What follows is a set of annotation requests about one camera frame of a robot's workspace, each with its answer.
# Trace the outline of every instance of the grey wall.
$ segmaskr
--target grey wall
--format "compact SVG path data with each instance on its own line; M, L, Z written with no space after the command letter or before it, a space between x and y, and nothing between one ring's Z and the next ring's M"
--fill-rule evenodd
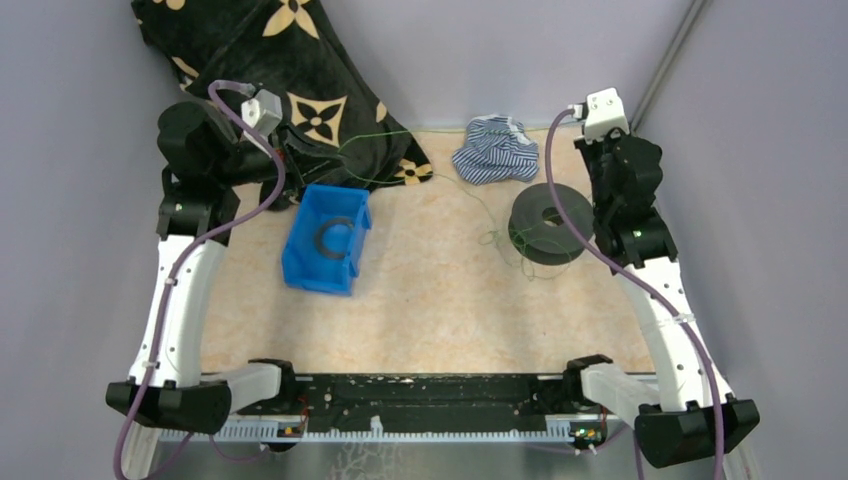
M179 93L128 1L0 2L0 477L110 478Z
M690 0L324 0L363 77L407 127L504 113L547 125L616 86L636 108Z
M840 478L848 368L848 3L714 2L640 134L768 479Z

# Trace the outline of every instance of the blue plastic bin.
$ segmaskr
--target blue plastic bin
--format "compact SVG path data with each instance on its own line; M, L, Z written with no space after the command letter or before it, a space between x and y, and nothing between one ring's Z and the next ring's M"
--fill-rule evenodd
M350 225L328 227L321 236L323 246L344 258L328 258L316 246L316 234L328 221L339 217ZM313 292L351 295L353 279L359 276L359 258L365 233L371 229L368 190L309 185L283 249L283 278L286 285Z

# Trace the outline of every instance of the metal frame bar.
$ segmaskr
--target metal frame bar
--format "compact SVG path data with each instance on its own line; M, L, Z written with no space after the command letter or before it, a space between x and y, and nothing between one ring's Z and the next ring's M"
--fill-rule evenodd
M675 32L671 43L660 61L660 64L654 72L654 76L651 78L651 82L648 84L647 90L645 90L645 93L642 95L642 99L639 101L639 105L636 107L636 111L632 116L630 129L634 132L637 132L639 127L642 126L642 123L645 121L645 117L654 106L661 88L668 80L672 68L679 60L680 51L686 45L689 35L692 33L692 30L695 28L698 20L707 10L707 7L712 5L712 3L712 0L693 0L689 5L686 15L683 16L683 20L680 22L677 32Z

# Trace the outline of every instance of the beige flower pattern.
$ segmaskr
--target beige flower pattern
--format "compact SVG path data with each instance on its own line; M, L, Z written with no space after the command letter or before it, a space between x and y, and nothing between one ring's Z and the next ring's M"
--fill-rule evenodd
M174 62L174 65L177 66L180 70L185 73L184 81L180 83L180 90L185 91L189 85L191 85L194 80L200 76L200 73L197 72L194 68L190 67L185 61L180 57L171 57L171 61Z
M162 3L168 6L171 10L179 10L185 6L185 0L153 0L153 3Z
M335 100L310 100L286 92L292 105L292 123L307 137L334 147L339 146L339 125L342 122L347 95Z
M415 162L409 161L405 158L400 161L398 168L400 168L400 171L395 174L395 177L402 178L403 183L407 185L421 183L422 178L433 175L433 166L429 163L417 166L415 165Z
M377 123L382 122L383 119L386 118L386 115L388 113L389 113L389 111L386 109L386 105L383 104L383 102L378 103L377 104L377 118L376 118Z
M315 28L315 23L309 16L309 12L303 8L309 2L310 0L280 0L283 6L268 19L262 36L273 37L289 28L292 23L296 23L304 32L317 39L318 29Z

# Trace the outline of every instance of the white cable tie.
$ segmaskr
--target white cable tie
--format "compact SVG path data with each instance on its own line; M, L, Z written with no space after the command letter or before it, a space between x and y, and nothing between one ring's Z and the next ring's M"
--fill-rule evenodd
M692 323L695 321L695 315L692 313L681 313L673 318L665 318L657 321L657 327L667 327L669 325L683 325L684 323Z

